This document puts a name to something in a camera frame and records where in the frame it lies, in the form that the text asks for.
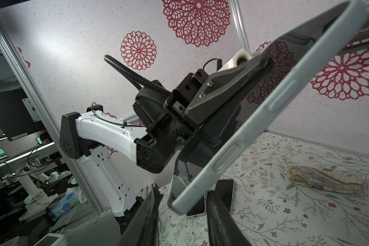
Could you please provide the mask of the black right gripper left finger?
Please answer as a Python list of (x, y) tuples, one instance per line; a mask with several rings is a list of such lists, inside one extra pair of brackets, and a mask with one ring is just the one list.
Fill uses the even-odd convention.
[(159, 246), (158, 209), (163, 195), (153, 187), (121, 236), (118, 246)]

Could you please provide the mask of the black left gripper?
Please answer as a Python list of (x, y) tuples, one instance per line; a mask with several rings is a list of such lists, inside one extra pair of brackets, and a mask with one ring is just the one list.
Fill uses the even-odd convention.
[(274, 62), (265, 52), (241, 65), (208, 75), (203, 69), (189, 73), (167, 98), (165, 108), (192, 132), (221, 135), (219, 108), (245, 86), (256, 86), (269, 74)]

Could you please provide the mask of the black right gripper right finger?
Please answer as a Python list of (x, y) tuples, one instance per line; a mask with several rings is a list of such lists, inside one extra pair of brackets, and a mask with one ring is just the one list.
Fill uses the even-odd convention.
[(210, 246), (251, 246), (215, 191), (207, 193)]

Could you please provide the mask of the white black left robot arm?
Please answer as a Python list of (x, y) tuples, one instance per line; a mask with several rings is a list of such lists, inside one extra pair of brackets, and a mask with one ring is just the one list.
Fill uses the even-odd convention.
[(175, 163), (185, 169), (175, 168), (174, 174), (187, 185), (194, 179), (189, 165), (203, 168), (232, 137), (242, 100), (267, 77), (274, 62), (265, 53), (252, 58), (238, 54), (226, 64), (218, 59), (215, 73), (199, 69), (168, 91), (110, 55), (104, 60), (138, 90), (133, 109), (141, 125), (113, 119), (93, 103), (85, 113), (63, 115), (60, 146), (92, 172), (125, 230), (143, 199), (125, 184), (107, 148), (154, 174), (178, 154)]

